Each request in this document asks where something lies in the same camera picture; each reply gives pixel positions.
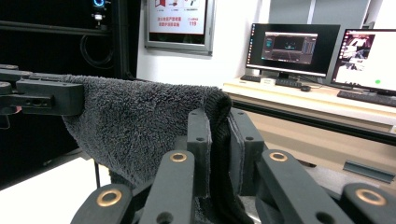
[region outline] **framed poster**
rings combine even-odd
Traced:
[[[214,0],[147,0],[146,48],[212,55]]]

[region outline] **computer monitor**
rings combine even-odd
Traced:
[[[246,68],[289,75],[326,77],[340,25],[251,25]]]
[[[395,29],[346,29],[332,84],[396,95]]]

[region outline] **monitor stand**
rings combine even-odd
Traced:
[[[326,86],[333,87],[333,88],[340,89],[340,90],[346,90],[346,91],[352,91],[353,90],[353,87],[342,86],[342,85],[339,85],[339,84],[327,84]]]
[[[287,73],[263,72],[261,70],[260,75],[263,77],[273,78],[273,79],[289,79],[290,81],[298,81],[297,78],[293,78],[293,76],[290,76]]]

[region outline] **towel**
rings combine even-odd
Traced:
[[[83,112],[63,117],[67,130],[111,171],[113,183],[132,189],[155,177],[163,154],[174,149],[177,136],[187,135],[189,113],[203,108],[213,143],[210,199],[196,200],[198,215],[207,218],[202,223],[252,223],[229,182],[232,101],[220,89],[71,75],[61,81],[84,86]]]

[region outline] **desk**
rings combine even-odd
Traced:
[[[237,78],[223,90],[247,111],[269,148],[341,173],[346,161],[396,173],[395,108],[342,99],[338,90],[318,86],[303,92]],[[394,181],[358,176],[396,195]]]

